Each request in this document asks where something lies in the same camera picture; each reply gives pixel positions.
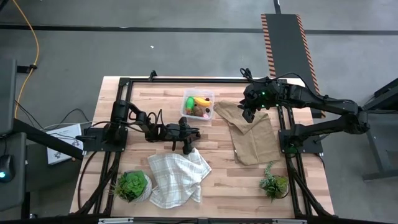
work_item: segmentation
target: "yellow toy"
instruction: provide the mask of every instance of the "yellow toy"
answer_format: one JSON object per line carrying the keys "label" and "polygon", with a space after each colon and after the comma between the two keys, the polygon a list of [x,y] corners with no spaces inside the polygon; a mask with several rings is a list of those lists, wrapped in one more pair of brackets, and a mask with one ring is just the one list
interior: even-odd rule
{"label": "yellow toy", "polygon": [[194,97],[193,99],[195,100],[195,103],[198,106],[208,107],[208,106],[211,105],[211,101],[210,100],[205,100],[205,99],[200,98],[200,97]]}

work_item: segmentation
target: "small potted plant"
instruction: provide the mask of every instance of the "small potted plant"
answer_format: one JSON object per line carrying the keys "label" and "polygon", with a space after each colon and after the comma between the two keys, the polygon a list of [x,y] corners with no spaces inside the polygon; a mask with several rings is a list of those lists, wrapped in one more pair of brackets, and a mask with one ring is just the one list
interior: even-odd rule
{"label": "small potted plant", "polygon": [[152,190],[150,178],[141,170],[131,170],[121,175],[113,193],[127,202],[142,202]]}
{"label": "small potted plant", "polygon": [[284,198],[289,193],[289,181],[286,177],[271,174],[271,167],[274,163],[270,162],[265,170],[266,179],[260,180],[260,188],[266,191],[271,202],[278,198]]}

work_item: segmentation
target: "plaid dish towel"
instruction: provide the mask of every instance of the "plaid dish towel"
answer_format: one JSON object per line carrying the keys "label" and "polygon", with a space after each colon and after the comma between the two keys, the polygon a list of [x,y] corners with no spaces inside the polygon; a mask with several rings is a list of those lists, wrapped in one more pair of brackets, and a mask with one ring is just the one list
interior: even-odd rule
{"label": "plaid dish towel", "polygon": [[189,155],[175,153],[148,157],[157,187],[150,201],[160,208],[183,205],[190,197],[200,203],[200,182],[211,167],[195,148]]}

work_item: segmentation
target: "succulent plant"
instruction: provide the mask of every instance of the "succulent plant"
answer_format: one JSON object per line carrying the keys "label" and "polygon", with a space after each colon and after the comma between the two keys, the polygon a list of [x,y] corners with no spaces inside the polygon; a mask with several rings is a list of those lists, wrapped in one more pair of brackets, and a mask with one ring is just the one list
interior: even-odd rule
{"label": "succulent plant", "polygon": [[113,193],[121,199],[131,202],[141,196],[147,184],[148,181],[143,171],[125,172],[119,177]]}
{"label": "succulent plant", "polygon": [[271,202],[276,198],[285,196],[289,184],[286,177],[271,174],[273,164],[273,162],[270,162],[264,172],[267,178],[260,180],[260,188],[266,191],[267,196],[271,198]]}

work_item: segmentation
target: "concrete floor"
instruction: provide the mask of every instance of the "concrete floor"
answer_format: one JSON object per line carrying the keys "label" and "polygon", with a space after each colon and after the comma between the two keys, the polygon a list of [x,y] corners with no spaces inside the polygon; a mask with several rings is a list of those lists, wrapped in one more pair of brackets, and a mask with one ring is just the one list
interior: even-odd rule
{"label": "concrete floor", "polygon": [[[305,29],[398,29],[398,1],[280,3],[282,13],[302,16]],[[274,12],[272,0],[19,0],[19,4],[34,24],[86,26],[261,28],[260,13]],[[0,22],[23,22],[12,2],[0,12]],[[39,69],[21,103],[43,125],[59,122],[74,108],[92,118],[105,75],[148,75],[157,70],[159,75],[240,77],[240,67],[251,68],[255,76],[268,74],[262,34],[38,31],[37,35]],[[397,78],[396,35],[309,35],[307,39],[323,94],[364,103]],[[16,58],[25,65],[34,56],[29,31],[0,30],[0,57]],[[19,86],[24,77],[18,75]],[[328,114],[326,119],[333,118]],[[68,121],[83,118],[75,114]],[[335,213],[397,223],[398,179],[370,183],[361,179],[376,171],[365,135],[332,134],[322,145]],[[67,214],[75,182],[34,193],[32,212]],[[0,213],[0,220],[17,218],[18,212]]]}

